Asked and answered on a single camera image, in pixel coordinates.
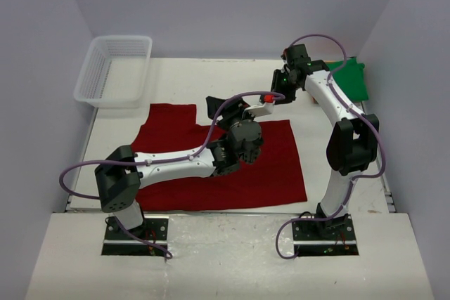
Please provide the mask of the red t shirt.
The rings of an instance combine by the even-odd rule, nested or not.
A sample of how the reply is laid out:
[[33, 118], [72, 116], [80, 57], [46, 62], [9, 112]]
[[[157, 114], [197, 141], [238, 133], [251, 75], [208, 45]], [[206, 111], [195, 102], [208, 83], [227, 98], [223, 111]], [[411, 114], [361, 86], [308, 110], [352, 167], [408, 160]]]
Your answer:
[[[201, 145], [207, 126], [195, 105], [152, 104], [132, 142], [135, 152], [175, 152]], [[218, 211], [307, 201], [300, 158], [288, 120], [261, 122], [264, 144], [254, 164], [232, 174], [156, 183], [138, 192], [144, 211]]]

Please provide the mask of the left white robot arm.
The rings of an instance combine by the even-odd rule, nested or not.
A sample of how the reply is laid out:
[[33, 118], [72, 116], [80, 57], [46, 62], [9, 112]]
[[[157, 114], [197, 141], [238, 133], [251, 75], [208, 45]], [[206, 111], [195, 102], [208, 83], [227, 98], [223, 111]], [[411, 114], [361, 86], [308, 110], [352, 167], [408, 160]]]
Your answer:
[[190, 150], [153, 154], [133, 152], [123, 145], [96, 168], [101, 209], [113, 214], [131, 239], [140, 238], [146, 230], [136, 201], [140, 189], [180, 178], [225, 176], [239, 170], [242, 162], [252, 164], [259, 157], [264, 141], [255, 117], [271, 114], [273, 104], [249, 105], [242, 98], [211, 96], [206, 102], [209, 118], [224, 130], [219, 139]]

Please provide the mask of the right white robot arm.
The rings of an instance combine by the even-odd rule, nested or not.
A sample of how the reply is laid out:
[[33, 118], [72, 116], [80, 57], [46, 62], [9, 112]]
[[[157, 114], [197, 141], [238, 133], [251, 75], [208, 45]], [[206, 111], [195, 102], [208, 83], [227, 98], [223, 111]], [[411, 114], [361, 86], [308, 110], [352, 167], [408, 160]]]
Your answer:
[[352, 105], [334, 79], [324, 74], [329, 70], [327, 64], [312, 60], [304, 44], [287, 47], [281, 58], [284, 66], [274, 71], [271, 90], [285, 98], [275, 104], [293, 102], [301, 89], [315, 98], [333, 125], [326, 147], [331, 167], [326, 193], [314, 217], [300, 221], [303, 230], [314, 230], [320, 238], [328, 239], [345, 224], [354, 186], [376, 159], [378, 141], [373, 132], [379, 130], [379, 120]]

